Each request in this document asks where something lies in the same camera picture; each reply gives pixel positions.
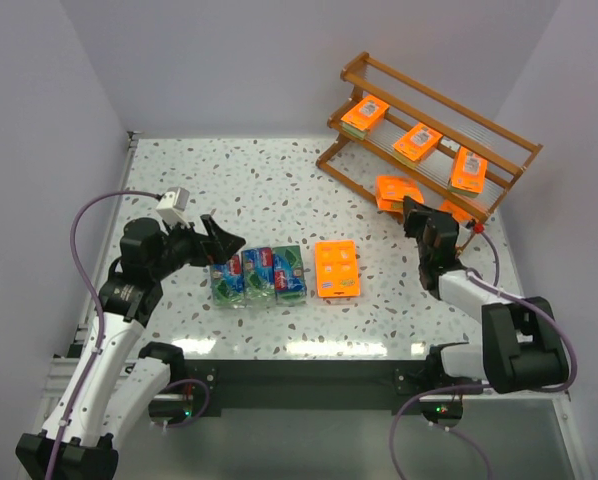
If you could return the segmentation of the orange sponge box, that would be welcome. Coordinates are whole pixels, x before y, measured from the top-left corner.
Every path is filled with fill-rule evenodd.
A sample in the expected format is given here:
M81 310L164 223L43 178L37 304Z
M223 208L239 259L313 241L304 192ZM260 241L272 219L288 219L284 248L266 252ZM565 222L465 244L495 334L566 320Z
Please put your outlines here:
M416 168L437 148L442 134L418 123L393 144L393 156L401 163Z
M438 210L450 214L460 225L466 225L474 221L474 218L471 214L453 204L449 200L444 200L438 207Z
M485 186L488 161L461 146L456 152L448 180L448 189L458 195L476 198Z
M366 95L342 116L342 129L355 138L364 139L384 119L388 110L388 103Z

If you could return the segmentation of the green sponge pack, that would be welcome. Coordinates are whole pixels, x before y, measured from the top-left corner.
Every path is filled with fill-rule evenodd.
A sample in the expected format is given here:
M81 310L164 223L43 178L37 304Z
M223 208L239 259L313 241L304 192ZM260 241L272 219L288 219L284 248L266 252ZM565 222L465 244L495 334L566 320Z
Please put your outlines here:
M273 247L272 253L277 301L288 305L303 304L307 296L307 285L300 247Z

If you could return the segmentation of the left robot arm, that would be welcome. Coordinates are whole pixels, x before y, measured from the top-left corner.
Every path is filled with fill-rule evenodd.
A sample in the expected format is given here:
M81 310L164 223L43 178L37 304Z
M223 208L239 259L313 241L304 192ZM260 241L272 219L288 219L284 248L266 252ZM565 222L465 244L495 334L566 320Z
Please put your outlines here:
M244 238L209 215L206 229L142 217L128 222L120 255L101 287L98 319L62 397L39 433L24 434L15 453L32 479L111 479L119 451L153 398L189 382L181 348L151 342L121 379L134 345L162 296L162 282L186 267L230 260Z

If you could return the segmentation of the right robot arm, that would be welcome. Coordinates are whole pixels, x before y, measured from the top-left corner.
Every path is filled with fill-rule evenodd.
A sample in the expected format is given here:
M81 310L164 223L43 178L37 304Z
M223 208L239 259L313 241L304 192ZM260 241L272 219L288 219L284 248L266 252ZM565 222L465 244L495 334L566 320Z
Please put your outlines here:
M550 303L511 294L465 266L456 248L460 225L451 214L406 197L403 216L405 235L417 244L423 288L481 327L478 343L430 348L425 367L429 381L439 386L486 383L499 394L568 389L578 363Z

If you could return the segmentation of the wooden shelf rack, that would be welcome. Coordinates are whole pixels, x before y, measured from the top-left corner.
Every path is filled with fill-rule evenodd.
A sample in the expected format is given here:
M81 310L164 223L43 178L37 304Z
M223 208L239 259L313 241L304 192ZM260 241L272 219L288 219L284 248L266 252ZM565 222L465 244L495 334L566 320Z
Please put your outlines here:
M348 146L411 178L425 203L467 226L490 219L543 148L367 52L340 78L352 90L327 120L337 137L316 165L371 202L376 192L334 165Z

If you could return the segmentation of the blue sponge pack middle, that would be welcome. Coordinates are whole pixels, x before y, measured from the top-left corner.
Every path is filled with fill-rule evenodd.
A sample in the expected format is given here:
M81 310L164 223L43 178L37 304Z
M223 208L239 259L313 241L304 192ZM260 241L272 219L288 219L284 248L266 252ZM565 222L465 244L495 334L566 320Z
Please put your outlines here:
M272 304L276 299L272 249L243 250L241 260L246 302L252 305Z

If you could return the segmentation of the blue sponge pack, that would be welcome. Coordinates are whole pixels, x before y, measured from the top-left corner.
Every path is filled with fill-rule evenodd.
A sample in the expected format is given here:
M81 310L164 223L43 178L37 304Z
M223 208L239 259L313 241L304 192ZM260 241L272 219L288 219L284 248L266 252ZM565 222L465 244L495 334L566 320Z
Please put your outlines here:
M225 264L210 266L212 299L220 308L241 308L245 304L243 268L240 257L233 255Z
M272 249L243 250L241 260L246 302L252 305L272 304L276 299Z

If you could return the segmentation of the blue sponge pack left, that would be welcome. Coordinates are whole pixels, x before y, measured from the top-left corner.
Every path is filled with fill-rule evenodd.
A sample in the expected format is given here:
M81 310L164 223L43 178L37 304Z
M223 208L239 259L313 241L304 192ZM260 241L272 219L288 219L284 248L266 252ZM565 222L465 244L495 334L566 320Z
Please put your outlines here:
M243 268L240 257L233 255L225 264L210 266L212 299L220 308L241 308L245 304Z

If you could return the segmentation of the black table base frame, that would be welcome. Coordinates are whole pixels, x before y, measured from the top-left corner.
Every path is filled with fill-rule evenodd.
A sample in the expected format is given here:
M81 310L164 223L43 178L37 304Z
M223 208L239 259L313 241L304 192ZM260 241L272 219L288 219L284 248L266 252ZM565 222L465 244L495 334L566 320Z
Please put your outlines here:
M190 418L199 410L219 417L227 409L388 410L395 413L409 398L440 387L477 381L450 378L424 360L188 360L188 376L204 382L177 387L149 405L152 418Z

